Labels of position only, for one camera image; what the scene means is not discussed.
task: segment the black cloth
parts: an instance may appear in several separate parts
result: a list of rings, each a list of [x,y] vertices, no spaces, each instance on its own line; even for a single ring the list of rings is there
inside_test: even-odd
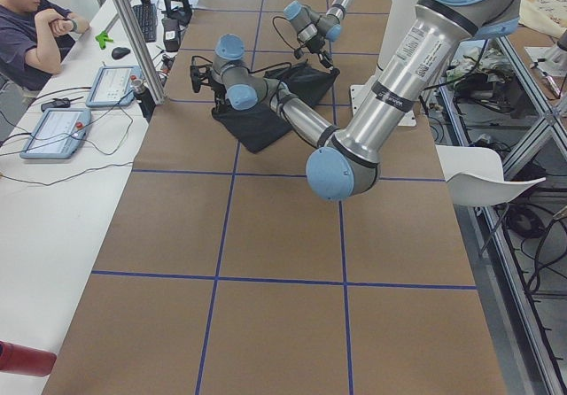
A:
[[[338,74],[337,68],[326,73],[303,62],[292,67],[270,70],[264,77],[285,82],[290,92],[310,107],[315,107],[332,87]],[[291,130],[288,122],[280,119],[263,103],[241,111],[229,105],[217,105],[212,115],[252,153],[264,150]]]

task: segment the wristwatch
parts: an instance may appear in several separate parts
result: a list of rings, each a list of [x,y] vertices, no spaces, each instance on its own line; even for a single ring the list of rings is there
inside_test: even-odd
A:
[[[71,23],[73,23],[73,28],[71,29],[71,32],[76,32],[77,31],[77,22],[74,21],[73,19],[66,19],[67,21],[70,21]]]

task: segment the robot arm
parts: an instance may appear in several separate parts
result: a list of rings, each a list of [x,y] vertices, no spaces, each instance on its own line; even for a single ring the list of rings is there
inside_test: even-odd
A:
[[[316,147],[307,161],[307,181],[320,197],[341,200],[376,183],[381,147],[458,44],[511,33],[519,2],[419,0],[414,25],[343,129],[319,116],[281,82],[251,76],[242,62],[244,45],[234,35],[219,41],[212,73],[227,89],[234,108],[263,102]]]
[[[352,2],[353,0],[334,0],[324,15],[299,1],[293,1],[283,11],[297,33],[299,44],[305,45],[309,52],[317,54],[325,67],[332,67],[330,55],[324,50],[325,39],[330,42],[338,39],[342,32],[340,23]],[[300,57],[300,51],[299,47],[296,50],[296,58]]]

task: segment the cable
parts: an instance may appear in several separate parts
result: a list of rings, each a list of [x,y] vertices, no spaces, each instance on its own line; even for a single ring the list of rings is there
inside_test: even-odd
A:
[[[461,107],[459,107],[459,102],[456,101],[456,99],[454,97],[453,97],[453,106],[454,106],[455,110],[457,111],[457,115],[459,116],[459,120],[461,121],[462,128],[464,129],[463,133],[464,133],[465,138],[467,139],[467,143],[469,145],[471,145],[472,140],[470,139],[469,129],[467,128],[466,122],[462,118],[464,115],[462,114]]]
[[[536,209],[540,209],[541,211],[550,214],[552,217],[553,215],[555,215],[554,212],[550,211],[549,209],[547,209],[546,207],[540,206],[540,205],[535,205],[534,203],[523,203],[522,205],[524,206],[530,206],[530,207],[534,207]],[[565,235],[567,236],[567,225],[565,225],[565,223],[563,222],[563,220],[554,220],[552,219],[549,224],[546,226],[543,235],[541,236],[540,242],[538,243],[538,247],[536,248],[536,252],[533,259],[533,273],[530,276],[530,278],[528,279],[527,282],[525,282],[525,289],[526,292],[528,292],[531,295],[534,295],[538,289],[540,288],[540,284],[541,284],[541,279],[540,279],[540,272],[543,271],[546,268],[551,267],[552,265],[554,265],[555,263],[559,262],[560,260],[562,260],[563,258],[565,258],[567,256],[567,247],[565,248],[565,251],[559,255],[558,257],[556,257],[555,259],[550,260],[549,262],[541,262],[540,261],[540,255],[541,255],[541,251],[543,249],[543,245],[546,242],[548,235],[551,231],[551,228],[554,227],[554,225],[559,222],[559,224],[561,225],[561,227],[563,228],[563,231],[565,233]],[[511,240],[509,240],[509,245],[511,246],[511,249],[513,249],[514,251],[516,251],[517,249],[514,248],[514,246],[511,244]],[[535,282],[535,287],[533,289],[531,289],[532,284]]]
[[[97,122],[97,121],[101,120],[102,118],[104,118],[104,116],[106,116],[108,113],[110,113],[112,110],[114,110],[114,108],[120,107],[120,101],[122,101],[125,97],[129,96],[131,92],[132,92],[132,90],[130,90],[130,91],[128,91],[126,94],[124,94],[124,96],[122,96],[122,98],[120,98],[110,109],[108,109],[106,112],[104,112],[103,114],[101,114],[98,118],[96,118],[96,119],[94,119],[94,120],[91,120],[90,123],[88,123],[87,125],[85,125],[84,127],[82,127],[81,130],[83,130],[83,129],[85,129],[85,128],[91,126],[91,125],[93,125],[95,122]],[[130,123],[128,124],[128,127],[127,127],[127,129],[126,129],[125,135],[124,135],[124,136],[122,137],[122,139],[120,140],[118,147],[117,147],[116,149],[114,149],[113,153],[110,153],[110,154],[114,154],[114,153],[122,146],[122,143],[123,143],[123,141],[126,139],[126,136],[128,135],[129,129],[130,129],[130,127],[132,126],[132,123],[133,123],[132,117],[131,117],[129,114],[127,114],[127,113],[124,111],[124,109],[122,109],[121,107],[120,107],[120,109],[122,110],[123,113],[125,113],[125,114],[128,116],[128,118],[130,119]],[[54,144],[54,143],[60,143],[61,141],[63,141],[63,140],[60,138],[61,136],[64,136],[64,137],[66,137],[66,138],[69,138],[69,137],[73,136],[74,134],[76,134],[77,132],[79,132],[79,130],[73,132],[72,134],[61,133],[61,134],[57,134],[57,135],[54,135],[54,136],[50,136],[50,137],[48,137],[48,138],[37,138],[36,136],[33,136],[33,135],[32,135],[32,136],[31,136],[32,139],[34,139],[34,140],[36,140],[36,141],[49,141],[50,139],[53,139],[53,141],[50,142],[50,143],[43,143],[43,144],[38,145],[38,146],[36,146],[36,147],[28,148],[27,151],[31,151],[31,150],[34,150],[34,149],[39,149],[39,148],[45,147],[46,145],[51,145],[51,144]],[[11,151],[11,152],[9,152],[9,153],[2,153],[2,154],[0,154],[0,157],[3,157],[3,156],[11,156],[12,154],[20,154],[20,153],[22,153],[22,152],[23,152],[23,151]]]
[[[281,33],[281,32],[279,31],[279,29],[277,28],[277,26],[276,26],[276,20],[277,20],[277,19],[282,19],[282,20],[287,21],[287,19],[284,18],[284,17],[282,17],[282,16],[275,16],[274,18],[272,18],[272,26],[274,27],[274,30],[275,30],[275,31],[277,32],[277,34],[280,36],[280,38],[282,39],[282,41],[283,41],[288,47],[291,48],[292,51],[297,50],[296,48],[293,48],[293,46],[285,40],[284,36],[282,35],[282,33]],[[299,44],[299,49],[301,49],[301,48],[303,48],[303,47],[305,47],[305,44],[300,43],[300,44]]]
[[[484,45],[482,46],[482,48],[480,49],[480,53],[478,54],[478,60],[475,62],[474,66],[464,75],[459,76],[456,79],[453,79],[451,81],[445,81],[442,83],[438,83],[437,85],[431,85],[429,87],[425,87],[423,89],[423,91],[427,91],[428,89],[435,89],[435,88],[440,88],[440,87],[444,87],[446,85],[449,85],[451,83],[455,83],[457,81],[461,81],[464,78],[468,78],[469,76],[471,76],[473,74],[473,72],[475,70],[477,70],[478,66],[480,66],[480,59],[482,58],[482,56],[485,54],[485,50],[486,50],[486,45],[488,45],[488,40],[485,41]]]
[[[32,135],[31,132],[21,132],[19,134],[14,134],[13,136],[9,136],[8,138],[5,138],[3,141],[0,141],[0,147],[2,147],[6,141],[10,140],[11,138],[15,138],[16,136],[31,136],[31,135]]]
[[[466,98],[467,100],[473,102],[476,105],[480,105],[488,110],[490,110],[491,112],[496,112],[496,113],[500,113],[500,114],[508,114],[509,112],[513,112],[514,109],[510,109],[509,112],[503,112],[502,109],[498,106],[492,106],[494,103],[490,103],[490,102],[486,102],[486,101],[482,101],[482,100],[477,100],[476,98]]]
[[[269,70],[269,69],[273,69],[273,68],[275,68],[275,67],[283,66],[283,65],[286,65],[286,67],[287,67],[288,69],[291,69],[291,67],[293,66],[289,61],[283,61],[282,63],[276,63],[275,65],[272,65],[272,66],[262,67],[261,69],[254,70],[253,72],[252,72],[252,71],[249,71],[248,73],[249,73],[249,74],[257,74],[257,73],[259,73],[259,72],[265,72],[265,71],[267,71],[267,70]]]
[[[435,139],[433,140],[434,143],[440,143],[440,141],[438,141],[438,138],[440,136],[439,131],[437,130],[437,128],[435,128],[433,125],[430,125],[429,128],[431,128],[433,131],[435,131]]]
[[[428,115],[427,118],[428,118],[428,119],[433,119],[433,120],[437,121],[439,127],[441,128],[441,138],[440,138],[438,141],[437,141],[437,137],[435,138],[435,142],[436,142],[436,143],[441,143],[441,142],[445,139],[445,129],[443,128],[443,123],[442,123],[439,119],[434,118],[433,116],[429,116],[429,115]]]
[[[520,248],[519,249],[515,249],[515,251],[519,251],[521,252],[525,257],[531,259],[531,260],[536,260],[532,255],[528,254],[525,250],[524,250],[524,243],[526,243],[529,239],[525,238],[524,240],[522,240],[522,243],[520,243]],[[567,280],[567,275],[557,271],[555,268],[552,267],[547,267],[547,269],[549,271],[551,271],[552,273],[555,273],[557,275],[559,275],[560,277],[564,278],[565,280]]]
[[[6,121],[6,123],[7,123],[8,125],[10,125],[12,128],[17,128],[17,129],[19,129],[20,131],[27,132],[24,128],[21,128],[21,127],[19,127],[18,125],[14,124],[14,123],[11,123],[11,122],[8,120],[8,118],[6,118],[6,115],[4,114],[4,112],[2,112],[2,110],[0,110],[0,115],[4,118],[4,120]]]
[[[0,173],[0,179],[5,178],[6,180],[10,180],[10,181],[24,182],[25,184],[41,185],[42,187],[50,187],[52,185],[59,184],[60,182],[72,180],[73,178],[76,178],[78,176],[81,176],[81,175],[84,175],[84,174],[87,174],[87,173],[90,173],[90,172],[100,171],[100,170],[107,169],[107,168],[110,168],[110,167],[129,167],[133,163],[134,162],[127,162],[127,163],[121,163],[121,164],[112,163],[110,165],[105,165],[103,167],[90,167],[89,169],[85,169],[84,171],[82,171],[78,174],[67,176],[66,178],[63,178],[61,180],[56,180],[56,181],[53,181],[53,182],[37,182],[37,181],[20,180],[18,178],[12,178],[12,177],[10,177],[8,175],[4,175],[2,173]]]
[[[554,227],[554,225],[557,222],[559,222],[559,221],[552,220],[552,221],[549,222],[548,226],[545,229],[545,232],[544,232],[542,238],[540,239],[540,243],[538,244],[538,247],[535,251],[535,255],[533,257],[534,270],[533,270],[532,276],[526,282],[526,288],[531,295],[536,294],[537,291],[540,289],[540,285],[541,285],[540,272],[543,271],[545,268],[547,268],[551,265],[554,265],[556,262],[560,261],[565,256],[567,256],[567,249],[566,249],[561,255],[559,255],[557,258],[555,258],[553,260],[550,260],[549,262],[541,263],[541,261],[540,261],[540,255],[541,255],[541,250],[543,248],[543,245],[546,242],[546,240],[548,239],[548,236],[549,236],[549,233],[551,232],[551,229]]]
[[[207,62],[210,65],[213,63],[211,60],[209,60],[208,58],[205,58],[203,56],[192,56],[192,57],[200,58],[201,60],[204,60],[205,62]]]
[[[76,89],[91,89],[91,88],[92,87],[73,87],[73,88],[58,89],[57,91],[48,92],[47,94],[43,94],[39,97],[36,97],[35,100],[31,102],[30,105],[34,105],[37,102],[37,100],[39,100],[41,98],[52,96],[53,94],[58,94],[59,92],[74,91]]]

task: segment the green object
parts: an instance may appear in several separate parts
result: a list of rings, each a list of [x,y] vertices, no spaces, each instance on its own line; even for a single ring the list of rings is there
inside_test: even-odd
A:
[[[97,40],[98,46],[100,47],[101,50],[104,50],[106,48],[106,43],[114,42],[114,40],[111,39],[110,36],[108,36],[105,30],[103,30],[100,34],[95,36],[95,39]]]

